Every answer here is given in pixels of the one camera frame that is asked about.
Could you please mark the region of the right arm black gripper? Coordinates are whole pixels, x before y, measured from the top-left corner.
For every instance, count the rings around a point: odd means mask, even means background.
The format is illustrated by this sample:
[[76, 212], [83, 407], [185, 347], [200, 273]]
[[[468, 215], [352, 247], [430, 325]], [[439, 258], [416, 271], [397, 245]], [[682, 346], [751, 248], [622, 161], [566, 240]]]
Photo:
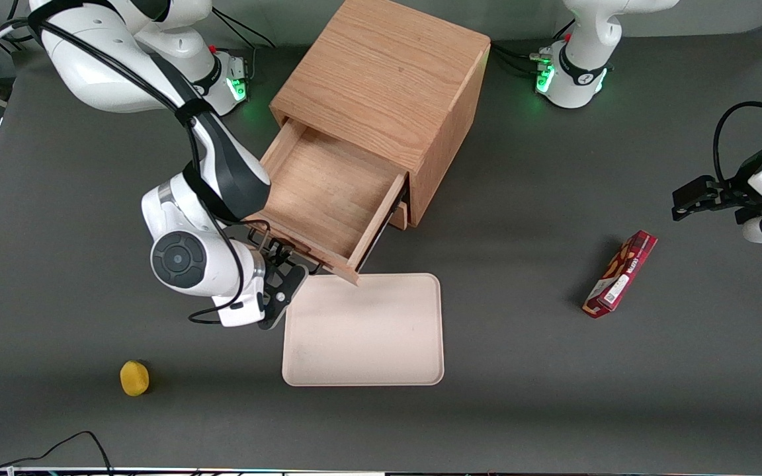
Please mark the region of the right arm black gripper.
[[[285, 273], [292, 273], [294, 269], [308, 271], [308, 262], [303, 257], [293, 257], [296, 247], [290, 242], [281, 242], [280, 259], [285, 260]], [[252, 247], [252, 260], [255, 270], [252, 277], [262, 282], [264, 292], [275, 292], [281, 284], [283, 277], [281, 269], [276, 262], [276, 255], [266, 247]]]

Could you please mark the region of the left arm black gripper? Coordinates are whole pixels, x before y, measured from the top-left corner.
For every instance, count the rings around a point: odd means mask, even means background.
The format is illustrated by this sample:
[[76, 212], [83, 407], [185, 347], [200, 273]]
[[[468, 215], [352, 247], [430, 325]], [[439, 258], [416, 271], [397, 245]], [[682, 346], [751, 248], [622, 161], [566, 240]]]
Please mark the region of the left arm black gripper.
[[741, 163], [734, 175], [726, 178], [722, 175], [720, 182], [728, 187], [728, 195], [741, 202], [735, 211], [738, 225], [744, 225], [751, 219], [762, 219], [762, 195], [750, 186], [749, 179], [762, 168], [762, 149]]

